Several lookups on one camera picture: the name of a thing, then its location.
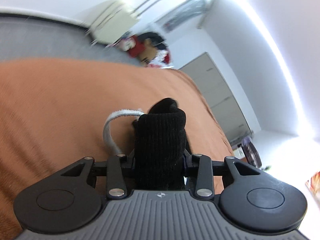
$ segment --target orange blanket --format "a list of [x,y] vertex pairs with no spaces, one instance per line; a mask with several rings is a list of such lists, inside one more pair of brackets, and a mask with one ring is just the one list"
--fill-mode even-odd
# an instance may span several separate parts
[[[12,208],[21,190],[84,156],[108,158],[102,129],[110,113],[146,113],[166,97],[186,113],[193,153],[213,160],[232,154],[206,101],[180,71],[64,59],[0,63],[0,239],[21,230]],[[111,124],[124,153],[133,149],[131,122],[122,117]]]

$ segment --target white ceiling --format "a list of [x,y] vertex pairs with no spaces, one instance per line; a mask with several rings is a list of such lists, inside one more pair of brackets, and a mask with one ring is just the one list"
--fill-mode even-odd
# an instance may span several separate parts
[[[247,0],[277,44],[307,121],[320,138],[320,0]],[[205,29],[235,72],[262,129],[299,133],[292,90],[274,51],[233,0],[218,0]]]

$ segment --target clothes pile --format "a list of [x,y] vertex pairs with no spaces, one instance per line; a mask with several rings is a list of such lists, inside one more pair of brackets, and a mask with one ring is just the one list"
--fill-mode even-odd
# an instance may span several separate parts
[[172,68],[171,55],[165,40],[154,32],[123,38],[117,45],[131,57],[137,57],[145,67]]

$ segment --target gray ribbed gripper base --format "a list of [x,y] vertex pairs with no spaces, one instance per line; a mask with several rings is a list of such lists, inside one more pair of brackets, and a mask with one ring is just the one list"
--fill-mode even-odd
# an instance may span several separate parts
[[127,199],[110,201],[91,224],[61,235],[28,230],[18,240],[307,240],[299,231],[262,236],[228,223],[209,201],[188,191],[135,190]]

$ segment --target floor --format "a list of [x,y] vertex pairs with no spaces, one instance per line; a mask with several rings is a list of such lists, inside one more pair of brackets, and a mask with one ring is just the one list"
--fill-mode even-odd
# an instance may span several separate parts
[[91,47],[84,30],[41,20],[0,17],[0,61],[58,57],[140,65],[135,58],[101,44]]

